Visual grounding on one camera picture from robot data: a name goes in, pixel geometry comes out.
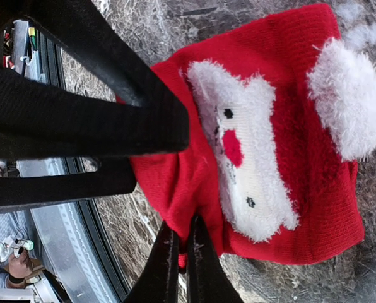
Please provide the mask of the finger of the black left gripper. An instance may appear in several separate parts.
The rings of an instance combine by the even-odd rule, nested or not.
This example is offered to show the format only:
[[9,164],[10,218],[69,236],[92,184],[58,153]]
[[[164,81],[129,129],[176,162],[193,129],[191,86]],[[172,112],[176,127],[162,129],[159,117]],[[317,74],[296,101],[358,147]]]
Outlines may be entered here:
[[128,159],[104,159],[95,172],[0,178],[0,208],[35,208],[67,201],[127,194],[136,178]]
[[125,157],[189,146],[186,108],[91,1],[0,1],[0,34],[15,19],[32,21],[122,103],[0,68],[0,158]]

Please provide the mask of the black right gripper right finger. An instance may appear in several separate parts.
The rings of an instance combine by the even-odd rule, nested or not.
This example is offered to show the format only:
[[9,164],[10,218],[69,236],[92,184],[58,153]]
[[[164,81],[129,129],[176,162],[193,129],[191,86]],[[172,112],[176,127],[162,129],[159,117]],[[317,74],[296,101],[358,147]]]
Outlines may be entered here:
[[187,301],[209,303],[242,303],[220,265],[203,218],[191,220],[187,243]]

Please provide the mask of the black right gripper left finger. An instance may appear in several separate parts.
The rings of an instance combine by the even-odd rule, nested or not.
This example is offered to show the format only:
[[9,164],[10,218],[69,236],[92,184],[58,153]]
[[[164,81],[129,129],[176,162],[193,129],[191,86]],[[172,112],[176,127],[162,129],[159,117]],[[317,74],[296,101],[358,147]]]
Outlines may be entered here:
[[144,270],[124,303],[177,302],[179,237],[163,222]]

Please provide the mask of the plain red sock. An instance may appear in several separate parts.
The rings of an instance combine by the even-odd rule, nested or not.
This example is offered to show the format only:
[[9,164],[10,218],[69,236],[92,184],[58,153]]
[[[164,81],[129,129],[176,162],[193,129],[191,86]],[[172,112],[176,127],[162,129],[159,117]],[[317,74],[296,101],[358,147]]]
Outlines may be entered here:
[[190,145],[131,162],[182,243],[197,214],[218,254],[281,264],[363,240],[356,175],[376,149],[376,67],[344,44],[329,5],[269,15],[153,71],[185,105]]

